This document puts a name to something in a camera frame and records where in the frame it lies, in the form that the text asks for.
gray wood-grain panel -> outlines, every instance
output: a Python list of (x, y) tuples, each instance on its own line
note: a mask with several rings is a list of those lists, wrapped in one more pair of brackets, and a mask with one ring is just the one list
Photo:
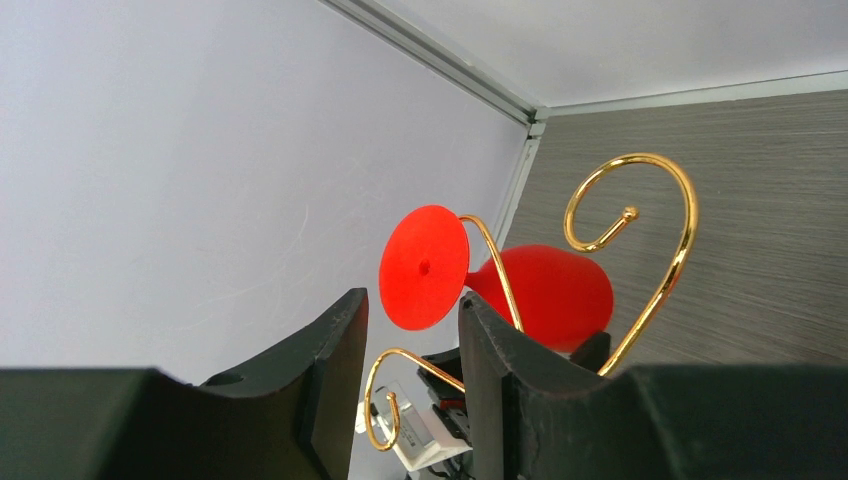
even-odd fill
[[(701, 226), (670, 300), (626, 364), (848, 359), (848, 91), (555, 117), (507, 246), (569, 248), (565, 205), (595, 167), (656, 152), (695, 182)], [(642, 216), (591, 254), (610, 276), (618, 342), (665, 274), (683, 204), (649, 165), (602, 179), (577, 212), (594, 240), (625, 205)]]

cable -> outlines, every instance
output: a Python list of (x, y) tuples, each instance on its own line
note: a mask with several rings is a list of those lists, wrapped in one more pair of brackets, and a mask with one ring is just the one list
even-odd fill
[(459, 474), (459, 476), (457, 478), (459, 480), (462, 480), (463, 477), (467, 478), (468, 480), (477, 480), (470, 473), (465, 471), (465, 462), (462, 461), (462, 455), (459, 456), (459, 459), (456, 461), (456, 463), (459, 464), (459, 467), (457, 467), (457, 469), (458, 469), (457, 473)]
[(427, 467), (427, 471), (432, 473), (433, 475), (439, 477), (439, 478), (450, 478), (450, 475), (448, 475), (445, 472), (437, 472), (437, 471), (433, 470), (432, 466)]

white wall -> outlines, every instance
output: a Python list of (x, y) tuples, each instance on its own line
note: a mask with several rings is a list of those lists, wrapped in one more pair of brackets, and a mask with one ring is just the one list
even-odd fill
[(540, 105), (848, 70), (845, 0), (376, 0)]
[(0, 59), (3, 365), (199, 382), (354, 286), (368, 363), (453, 343), (380, 255), (422, 204), (494, 222), (523, 127), (314, 0), (0, 0)]

black plastic part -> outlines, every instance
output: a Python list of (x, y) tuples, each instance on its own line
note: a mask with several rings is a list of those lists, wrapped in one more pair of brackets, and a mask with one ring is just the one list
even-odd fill
[(0, 478), (347, 478), (365, 289), (203, 386), (157, 370), (0, 371)]
[[(436, 367), (444, 370), (448, 375), (462, 381), (462, 361), (459, 358), (459, 348), (454, 348), (441, 353), (432, 355), (424, 355), (421, 358), (432, 363)], [(440, 406), (444, 406), (447, 402), (464, 402), (465, 395), (459, 390), (452, 387), (449, 383), (432, 373), (418, 367), (418, 376), (431, 392), (431, 396)]]
[(571, 363), (597, 373), (609, 360), (611, 337), (607, 332), (598, 332), (589, 337), (568, 357)]
[(455, 424), (453, 420), (451, 420), (447, 413), (445, 413), (441, 408), (435, 405), (430, 405), (430, 407), (433, 409), (433, 412), (436, 414), (436, 416), (439, 417), (439, 420), (442, 421), (442, 425), (445, 426), (445, 428), (448, 430), (448, 433), (450, 433), (453, 438), (457, 438), (460, 440), (465, 439), (465, 436), (462, 434), (462, 430), (460, 430), (459, 426), (457, 426), (457, 424)]
[(609, 380), (459, 314), (479, 479), (845, 479), (848, 368), (646, 366)]

